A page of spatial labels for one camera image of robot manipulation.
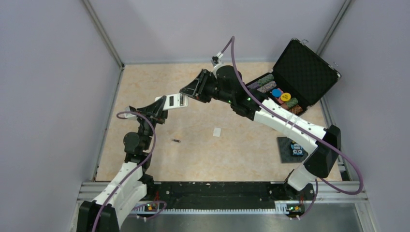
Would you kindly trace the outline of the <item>white remote control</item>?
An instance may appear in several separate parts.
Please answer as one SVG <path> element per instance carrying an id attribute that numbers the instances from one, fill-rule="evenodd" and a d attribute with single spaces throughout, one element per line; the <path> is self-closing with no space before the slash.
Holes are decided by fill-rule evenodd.
<path id="1" fill-rule="evenodd" d="M 156 106 L 162 107 L 163 111 L 188 107 L 189 100 L 188 100 L 188 97 L 186 95 L 184 95 L 185 105 L 184 106 L 179 106 L 179 95 L 180 95 L 180 93 L 175 93 L 175 94 L 163 95 L 163 96 L 156 97 L 155 101 L 154 101 L 154 104 Z"/>

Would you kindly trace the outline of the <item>white battery cover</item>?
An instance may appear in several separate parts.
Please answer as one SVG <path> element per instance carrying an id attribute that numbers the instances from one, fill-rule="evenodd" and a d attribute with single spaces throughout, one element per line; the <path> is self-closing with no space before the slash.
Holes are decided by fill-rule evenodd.
<path id="1" fill-rule="evenodd" d="M 213 136 L 220 137 L 220 135 L 221 135 L 221 128 L 215 127 L 213 131 Z"/>

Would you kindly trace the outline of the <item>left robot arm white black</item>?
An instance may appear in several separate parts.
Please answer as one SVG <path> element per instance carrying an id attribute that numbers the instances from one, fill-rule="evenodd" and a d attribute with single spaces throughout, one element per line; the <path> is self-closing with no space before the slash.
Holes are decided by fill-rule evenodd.
<path id="1" fill-rule="evenodd" d="M 166 101 L 167 97 L 161 96 L 146 107 L 129 107 L 117 113 L 116 117 L 122 120 L 136 118 L 139 127 L 123 138 L 126 157 L 113 180 L 97 197 L 80 205 L 78 232 L 118 232 L 137 203 L 154 196 L 154 185 L 141 179 L 156 147 L 155 127 L 167 118 Z"/>

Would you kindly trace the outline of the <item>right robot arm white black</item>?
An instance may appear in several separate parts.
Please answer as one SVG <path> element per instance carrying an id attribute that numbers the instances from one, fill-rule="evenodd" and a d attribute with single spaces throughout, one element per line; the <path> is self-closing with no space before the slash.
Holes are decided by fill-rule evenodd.
<path id="1" fill-rule="evenodd" d="M 228 103 L 236 114 L 271 127 L 301 145 L 308 157 L 285 181 L 283 192 L 289 199 L 297 199 L 316 178 L 327 178 L 339 156 L 338 128 L 312 124 L 265 94 L 248 89 L 233 66 L 225 65 L 213 72 L 203 69 L 179 92 L 204 103 L 212 99 Z"/>

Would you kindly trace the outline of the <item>blue round chip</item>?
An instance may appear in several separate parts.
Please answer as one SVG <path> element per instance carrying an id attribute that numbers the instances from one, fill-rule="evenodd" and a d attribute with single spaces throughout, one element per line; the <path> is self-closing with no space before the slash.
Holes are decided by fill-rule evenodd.
<path id="1" fill-rule="evenodd" d="M 272 95 L 273 95 L 275 98 L 280 98 L 281 95 L 283 94 L 283 91 L 282 91 L 281 89 L 279 89 L 279 88 L 276 88 L 276 89 L 273 89 L 273 90 L 271 91 L 271 93 L 272 93 Z"/>

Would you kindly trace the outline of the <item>yellow round chip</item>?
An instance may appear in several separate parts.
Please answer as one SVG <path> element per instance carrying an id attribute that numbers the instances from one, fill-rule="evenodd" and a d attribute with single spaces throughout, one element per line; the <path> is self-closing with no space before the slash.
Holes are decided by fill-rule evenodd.
<path id="1" fill-rule="evenodd" d="M 285 93 L 283 93 L 283 94 L 280 96 L 280 99 L 281 99 L 283 102 L 288 102 L 291 98 L 292 98 L 292 96 L 291 96 L 291 94 L 288 93 L 288 92 L 285 92 Z"/>

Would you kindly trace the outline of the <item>black poker chip case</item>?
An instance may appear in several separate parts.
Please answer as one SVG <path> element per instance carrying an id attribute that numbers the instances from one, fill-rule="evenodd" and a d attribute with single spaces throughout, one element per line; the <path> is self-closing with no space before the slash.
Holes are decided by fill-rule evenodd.
<path id="1" fill-rule="evenodd" d="M 293 38 L 272 70 L 246 84 L 297 116 L 315 105 L 341 78 L 341 74 L 299 39 Z M 271 91 L 279 88 L 292 98 L 283 102 Z"/>

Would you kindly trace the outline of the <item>blue owl toy figure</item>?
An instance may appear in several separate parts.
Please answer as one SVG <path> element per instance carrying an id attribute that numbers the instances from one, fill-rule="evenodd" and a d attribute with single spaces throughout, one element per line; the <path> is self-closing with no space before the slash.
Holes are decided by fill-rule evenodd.
<path id="1" fill-rule="evenodd" d="M 298 143 L 291 143 L 292 155 L 293 156 L 303 156 L 304 151 L 300 144 Z"/>

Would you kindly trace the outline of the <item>black mounting rail base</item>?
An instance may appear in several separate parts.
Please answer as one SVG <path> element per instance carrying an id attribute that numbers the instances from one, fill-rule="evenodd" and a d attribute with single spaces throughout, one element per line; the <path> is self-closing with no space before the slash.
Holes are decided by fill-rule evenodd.
<path id="1" fill-rule="evenodd" d="M 149 184 L 144 199 L 165 201 L 170 210 L 258 210 L 278 209 L 279 201 L 310 201 L 314 194 L 312 184 L 297 191 L 282 182 L 163 181 Z"/>

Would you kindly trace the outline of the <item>black studded base plate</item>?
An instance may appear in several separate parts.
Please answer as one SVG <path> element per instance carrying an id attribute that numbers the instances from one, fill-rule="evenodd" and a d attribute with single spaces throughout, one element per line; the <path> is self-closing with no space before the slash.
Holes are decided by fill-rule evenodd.
<path id="1" fill-rule="evenodd" d="M 307 157 L 308 153 L 304 150 L 303 156 L 293 156 L 291 143 L 296 143 L 295 141 L 287 137 L 278 137 L 277 138 L 278 149 L 281 163 L 302 163 Z"/>

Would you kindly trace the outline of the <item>aluminium frame rail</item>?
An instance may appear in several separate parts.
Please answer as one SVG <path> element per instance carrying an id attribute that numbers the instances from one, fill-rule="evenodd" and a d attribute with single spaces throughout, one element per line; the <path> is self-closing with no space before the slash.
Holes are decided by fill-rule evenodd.
<path id="1" fill-rule="evenodd" d="M 367 194 L 348 195 L 324 182 L 296 192 L 281 182 L 155 182 L 143 202 L 167 203 L 164 214 L 288 214 L 314 203 L 366 203 Z"/>

